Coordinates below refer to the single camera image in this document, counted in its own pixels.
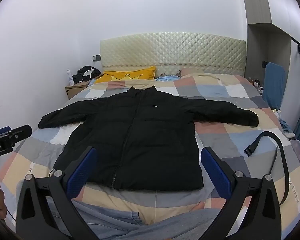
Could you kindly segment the black puffer jacket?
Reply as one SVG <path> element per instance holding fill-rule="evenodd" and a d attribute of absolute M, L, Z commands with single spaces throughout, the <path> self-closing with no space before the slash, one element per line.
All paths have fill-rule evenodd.
<path fill-rule="evenodd" d="M 194 191 L 204 185 L 196 122 L 258 126 L 258 116 L 226 101 L 189 99 L 155 87 L 72 103 L 42 117 L 40 129 L 77 124 L 54 169 L 87 147 L 97 153 L 89 182 L 116 190 Z"/>

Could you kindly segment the plaid patchwork duvet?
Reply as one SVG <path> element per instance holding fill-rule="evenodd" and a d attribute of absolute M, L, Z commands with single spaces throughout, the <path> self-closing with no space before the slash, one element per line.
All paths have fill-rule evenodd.
<path fill-rule="evenodd" d="M 76 202 L 154 224 L 198 202 L 221 209 L 204 165 L 212 148 L 247 177 L 272 176 L 282 237 L 300 221 L 300 161 L 279 121 L 242 76 L 190 74 L 175 81 L 96 81 L 42 117 L 32 135 L 0 156 L 5 203 L 15 218 L 23 179 L 65 169 L 87 146 L 99 162 Z"/>

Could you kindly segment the wooden nightstand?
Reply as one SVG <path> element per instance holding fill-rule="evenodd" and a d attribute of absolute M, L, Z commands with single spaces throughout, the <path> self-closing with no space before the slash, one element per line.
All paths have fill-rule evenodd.
<path fill-rule="evenodd" d="M 93 78 L 90 81 L 79 82 L 79 83 L 77 83 L 73 86 L 66 86 L 65 87 L 65 92 L 67 94 L 68 99 L 70 100 L 71 98 L 76 96 L 78 93 L 85 90 L 88 86 L 92 85 L 94 83 L 94 81 L 99 79 L 101 76 L 102 76 L 102 74 L 100 74 L 99 76 Z"/>

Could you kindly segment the white spray bottle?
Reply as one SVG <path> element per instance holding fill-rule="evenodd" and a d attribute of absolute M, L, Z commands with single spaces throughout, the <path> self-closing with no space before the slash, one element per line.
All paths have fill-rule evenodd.
<path fill-rule="evenodd" d="M 68 76 L 69 85 L 74 86 L 75 83 L 70 69 L 67 70 L 67 76 Z"/>

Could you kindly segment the black bag on nightstand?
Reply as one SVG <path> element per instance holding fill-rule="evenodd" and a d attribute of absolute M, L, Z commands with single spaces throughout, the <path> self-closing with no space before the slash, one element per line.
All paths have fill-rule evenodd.
<path fill-rule="evenodd" d="M 77 71 L 76 75 L 73 75 L 74 84 L 90 81 L 101 75 L 101 72 L 92 66 L 84 66 Z"/>

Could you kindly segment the blue fabric chair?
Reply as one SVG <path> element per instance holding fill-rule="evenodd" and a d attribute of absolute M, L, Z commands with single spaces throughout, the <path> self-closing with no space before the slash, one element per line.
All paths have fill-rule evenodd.
<path fill-rule="evenodd" d="M 283 67 L 272 62 L 266 64 L 263 83 L 263 100 L 271 109 L 279 110 L 286 85 L 286 72 Z"/>

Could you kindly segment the yellow crown pillow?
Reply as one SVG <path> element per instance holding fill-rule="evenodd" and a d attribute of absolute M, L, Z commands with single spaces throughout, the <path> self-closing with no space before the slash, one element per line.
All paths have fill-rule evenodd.
<path fill-rule="evenodd" d="M 109 81 L 154 80 L 156 70 L 155 66 L 151 66 L 133 71 L 104 71 L 103 75 L 96 79 L 94 83 Z"/>

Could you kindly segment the light blue pillow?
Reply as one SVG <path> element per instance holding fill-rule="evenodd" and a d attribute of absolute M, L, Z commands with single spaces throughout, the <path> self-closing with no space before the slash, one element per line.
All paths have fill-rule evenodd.
<path fill-rule="evenodd" d="M 176 75 L 166 75 L 166 76 L 157 77 L 155 79 L 155 81 L 171 82 L 171 81 L 176 81 L 176 80 L 179 80 L 179 79 L 180 79 L 180 77 L 176 76 Z"/>

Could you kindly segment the cream quilted headboard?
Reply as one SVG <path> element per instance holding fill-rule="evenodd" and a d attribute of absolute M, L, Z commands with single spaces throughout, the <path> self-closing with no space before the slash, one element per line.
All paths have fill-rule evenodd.
<path fill-rule="evenodd" d="M 133 71 L 155 66 L 157 76 L 174 75 L 184 68 L 242 76 L 246 54 L 244 40 L 202 33 L 143 33 L 100 42 L 103 70 Z"/>

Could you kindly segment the grey wardrobe cabinet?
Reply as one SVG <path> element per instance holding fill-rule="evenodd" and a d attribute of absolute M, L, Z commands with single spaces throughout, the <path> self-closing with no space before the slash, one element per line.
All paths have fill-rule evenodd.
<path fill-rule="evenodd" d="M 291 47 L 300 45 L 297 0 L 244 0 L 244 4 L 248 30 L 245 77 L 264 80 L 268 62 L 288 72 Z"/>

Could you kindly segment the wall power outlet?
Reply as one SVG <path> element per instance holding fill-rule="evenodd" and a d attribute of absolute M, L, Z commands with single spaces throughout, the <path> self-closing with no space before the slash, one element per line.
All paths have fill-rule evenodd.
<path fill-rule="evenodd" d="M 101 61 L 101 55 L 93 55 L 93 62 Z"/>

